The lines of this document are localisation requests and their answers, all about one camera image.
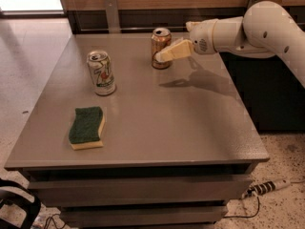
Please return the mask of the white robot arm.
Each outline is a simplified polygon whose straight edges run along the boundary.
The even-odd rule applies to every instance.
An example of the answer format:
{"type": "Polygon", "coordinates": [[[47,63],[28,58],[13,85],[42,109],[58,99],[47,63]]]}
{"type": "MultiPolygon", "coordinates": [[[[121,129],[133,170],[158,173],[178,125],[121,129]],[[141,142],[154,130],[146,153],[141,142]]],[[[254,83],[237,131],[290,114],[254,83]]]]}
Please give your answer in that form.
{"type": "Polygon", "coordinates": [[[198,54],[230,52],[250,58],[278,56],[305,87],[305,31],[280,5],[258,2],[244,15],[188,22],[187,39],[178,39],[154,55],[160,63],[198,54]]]}

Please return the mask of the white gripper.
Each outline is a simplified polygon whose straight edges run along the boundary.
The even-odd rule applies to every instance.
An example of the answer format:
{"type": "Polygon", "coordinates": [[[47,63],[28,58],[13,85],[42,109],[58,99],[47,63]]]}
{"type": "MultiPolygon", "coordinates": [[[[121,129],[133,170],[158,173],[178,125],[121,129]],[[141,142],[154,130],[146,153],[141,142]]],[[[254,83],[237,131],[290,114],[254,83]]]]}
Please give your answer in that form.
{"type": "Polygon", "coordinates": [[[190,56],[194,51],[198,54],[214,54],[213,33],[217,19],[204,21],[188,21],[186,29],[190,33],[190,39],[180,38],[170,46],[165,47],[154,55],[157,62],[164,63],[175,59],[190,56]]]}

